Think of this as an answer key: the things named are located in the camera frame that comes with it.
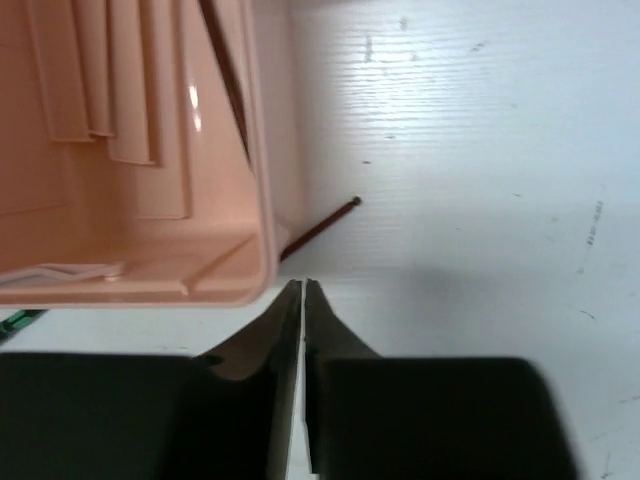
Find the pink plastic toolbox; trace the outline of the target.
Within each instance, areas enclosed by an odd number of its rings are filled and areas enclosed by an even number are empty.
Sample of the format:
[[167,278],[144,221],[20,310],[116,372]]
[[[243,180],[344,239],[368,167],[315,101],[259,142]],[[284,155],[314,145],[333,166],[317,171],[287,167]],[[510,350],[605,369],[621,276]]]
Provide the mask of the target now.
[[198,1],[2,3],[3,305],[244,305],[266,290],[255,8],[212,2],[251,165]]

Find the long brown hex key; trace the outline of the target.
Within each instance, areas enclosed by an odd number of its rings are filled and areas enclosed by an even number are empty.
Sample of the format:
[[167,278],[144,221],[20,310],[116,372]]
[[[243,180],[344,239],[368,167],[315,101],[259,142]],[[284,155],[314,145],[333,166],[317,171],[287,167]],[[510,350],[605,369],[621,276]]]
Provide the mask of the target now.
[[352,210],[362,204],[362,199],[359,196],[352,197],[348,202],[340,206],[337,210],[330,215],[322,219],[319,223],[311,227],[308,231],[300,235],[296,240],[291,242],[280,254],[280,261],[283,262],[290,256],[298,252],[305,245],[318,237],[321,233],[326,231],[332,225],[344,218]]

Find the short brown hex key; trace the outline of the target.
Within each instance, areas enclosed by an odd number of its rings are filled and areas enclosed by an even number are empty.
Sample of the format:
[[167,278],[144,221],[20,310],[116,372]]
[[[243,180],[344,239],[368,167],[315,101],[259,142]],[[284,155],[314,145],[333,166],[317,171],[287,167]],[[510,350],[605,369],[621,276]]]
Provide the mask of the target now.
[[243,144],[247,163],[251,165],[241,84],[233,65],[231,51],[224,37],[220,17],[212,1],[199,0],[198,3]]

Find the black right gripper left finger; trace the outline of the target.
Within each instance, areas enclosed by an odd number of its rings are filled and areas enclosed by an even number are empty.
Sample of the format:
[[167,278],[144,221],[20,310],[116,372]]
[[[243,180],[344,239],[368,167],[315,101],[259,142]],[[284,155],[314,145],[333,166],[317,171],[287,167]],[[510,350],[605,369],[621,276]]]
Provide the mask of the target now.
[[3,354],[2,477],[284,478],[302,293],[194,357]]

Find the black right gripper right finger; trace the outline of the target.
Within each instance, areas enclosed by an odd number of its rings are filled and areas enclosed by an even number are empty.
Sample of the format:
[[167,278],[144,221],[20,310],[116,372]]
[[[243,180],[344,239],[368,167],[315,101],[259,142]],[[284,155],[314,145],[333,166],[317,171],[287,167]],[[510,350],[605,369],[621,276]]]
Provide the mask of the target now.
[[545,378],[514,357],[384,357],[309,280],[310,466],[321,479],[575,479]]

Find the green black precision screwdriver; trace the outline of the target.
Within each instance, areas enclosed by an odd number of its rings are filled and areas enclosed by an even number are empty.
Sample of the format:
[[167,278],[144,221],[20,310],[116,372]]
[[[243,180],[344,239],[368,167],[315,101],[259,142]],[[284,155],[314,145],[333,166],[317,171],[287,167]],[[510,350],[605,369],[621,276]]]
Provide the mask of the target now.
[[47,313],[46,309],[20,310],[0,322],[0,342],[11,340],[18,332]]

